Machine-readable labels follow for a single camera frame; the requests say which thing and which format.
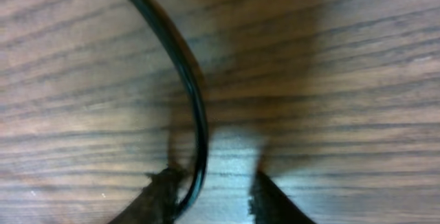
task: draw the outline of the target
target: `cable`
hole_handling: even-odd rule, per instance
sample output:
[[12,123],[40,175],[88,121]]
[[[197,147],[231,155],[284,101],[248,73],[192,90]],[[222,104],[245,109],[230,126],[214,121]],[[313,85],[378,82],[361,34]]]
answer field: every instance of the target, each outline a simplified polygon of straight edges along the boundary
[[158,39],[161,41],[166,52],[170,56],[174,66],[184,84],[192,107],[192,116],[196,130],[197,158],[195,172],[191,186],[184,199],[177,206],[175,218],[180,217],[197,199],[204,182],[206,163],[208,160],[208,123],[206,121],[205,107],[201,98],[199,87],[188,61],[179,46],[173,32],[167,26],[164,19],[160,18],[159,10],[151,0],[130,0],[151,26]]

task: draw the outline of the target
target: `black cable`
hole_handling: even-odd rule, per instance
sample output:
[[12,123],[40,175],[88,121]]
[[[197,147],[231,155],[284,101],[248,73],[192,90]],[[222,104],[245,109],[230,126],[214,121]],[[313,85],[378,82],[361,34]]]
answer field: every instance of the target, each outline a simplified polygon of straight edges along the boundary
[[208,123],[206,121],[205,107],[195,77],[191,72],[188,61],[172,30],[164,19],[160,18],[159,10],[151,0],[130,0],[146,19],[151,29],[161,41],[170,56],[176,70],[179,72],[192,107],[192,116],[196,130],[197,159],[191,187],[184,199],[177,206],[175,218],[181,216],[196,200],[203,185],[206,162],[208,160]]

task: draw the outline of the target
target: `black object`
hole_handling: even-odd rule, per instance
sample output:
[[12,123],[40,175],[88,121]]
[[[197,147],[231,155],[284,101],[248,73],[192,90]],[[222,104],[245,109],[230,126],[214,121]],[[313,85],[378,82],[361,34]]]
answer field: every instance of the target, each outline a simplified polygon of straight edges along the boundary
[[173,224],[177,211],[177,190],[183,170],[167,168],[149,175],[151,183],[109,224]]
[[154,31],[170,56],[177,72],[179,73],[180,79],[184,84],[192,107],[192,116],[195,123],[197,158],[191,186],[187,195],[178,204],[173,217],[178,218],[194,203],[204,182],[208,159],[208,123],[206,121],[205,107],[195,77],[188,61],[186,60],[185,53],[179,46],[176,36],[173,35],[173,31],[168,26],[166,19],[160,15],[159,8],[152,0],[130,1],[151,26],[151,29]]
[[263,172],[257,172],[250,194],[255,224],[315,224]]

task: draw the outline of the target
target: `wood grain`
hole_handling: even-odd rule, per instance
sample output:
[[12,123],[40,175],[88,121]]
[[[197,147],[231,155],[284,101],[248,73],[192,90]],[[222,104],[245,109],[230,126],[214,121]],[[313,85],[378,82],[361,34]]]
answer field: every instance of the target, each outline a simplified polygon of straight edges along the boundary
[[[317,223],[439,222],[440,0],[157,2],[211,133],[178,223],[252,223],[257,166]],[[186,95],[127,0],[0,6],[0,223],[107,223],[190,166]]]

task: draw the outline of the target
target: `brown wooden table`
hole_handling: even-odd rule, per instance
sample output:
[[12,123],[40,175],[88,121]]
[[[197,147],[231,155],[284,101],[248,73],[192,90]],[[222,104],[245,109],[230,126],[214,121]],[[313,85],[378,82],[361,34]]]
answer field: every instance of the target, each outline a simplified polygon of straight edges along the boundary
[[[252,223],[258,164],[319,224],[439,223],[440,0],[157,2],[210,123],[178,223]],[[0,223],[105,224],[191,162],[186,95],[127,0],[0,8]]]

